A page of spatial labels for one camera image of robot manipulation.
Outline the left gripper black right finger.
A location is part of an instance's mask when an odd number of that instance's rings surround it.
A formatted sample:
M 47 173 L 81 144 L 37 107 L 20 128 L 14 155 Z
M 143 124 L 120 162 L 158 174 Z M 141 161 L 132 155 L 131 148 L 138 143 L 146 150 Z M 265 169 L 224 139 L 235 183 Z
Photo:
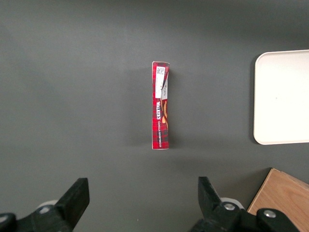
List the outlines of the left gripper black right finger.
M 297 232 L 281 211 L 261 208 L 256 215 L 231 201 L 222 201 L 207 177 L 198 178 L 198 203 L 203 215 L 191 232 Z

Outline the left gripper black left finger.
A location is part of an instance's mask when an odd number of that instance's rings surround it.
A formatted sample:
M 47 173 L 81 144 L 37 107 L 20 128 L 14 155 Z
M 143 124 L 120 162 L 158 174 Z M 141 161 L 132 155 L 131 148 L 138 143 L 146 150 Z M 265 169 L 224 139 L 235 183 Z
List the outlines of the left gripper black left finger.
M 90 202 L 87 178 L 78 178 L 59 200 L 42 203 L 28 216 L 1 213 L 2 232 L 72 232 Z

